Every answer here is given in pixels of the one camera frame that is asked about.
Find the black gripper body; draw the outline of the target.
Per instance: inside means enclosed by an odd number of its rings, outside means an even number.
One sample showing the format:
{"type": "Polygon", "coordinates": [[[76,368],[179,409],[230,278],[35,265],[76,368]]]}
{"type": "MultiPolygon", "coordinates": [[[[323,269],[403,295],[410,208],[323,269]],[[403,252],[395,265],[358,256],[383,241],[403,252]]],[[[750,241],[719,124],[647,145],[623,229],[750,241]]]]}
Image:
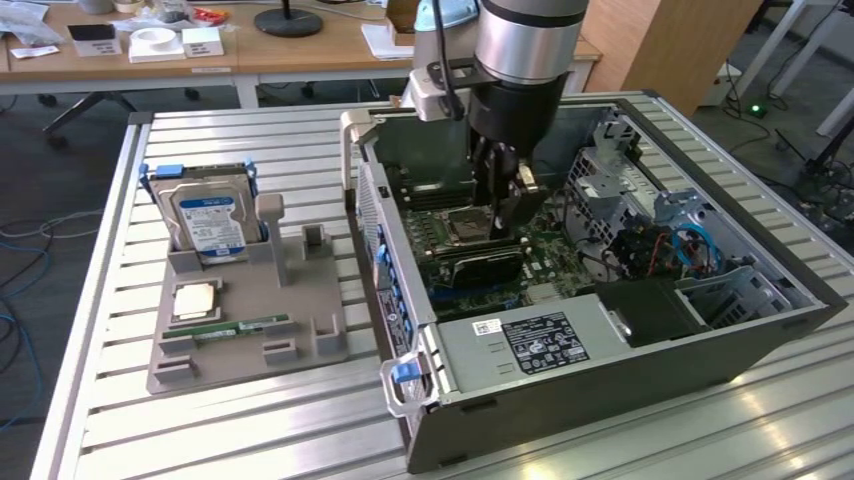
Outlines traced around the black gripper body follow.
{"type": "Polygon", "coordinates": [[[538,85],[499,81],[471,89],[471,145],[482,140],[533,151],[551,127],[569,73],[538,85]]]}

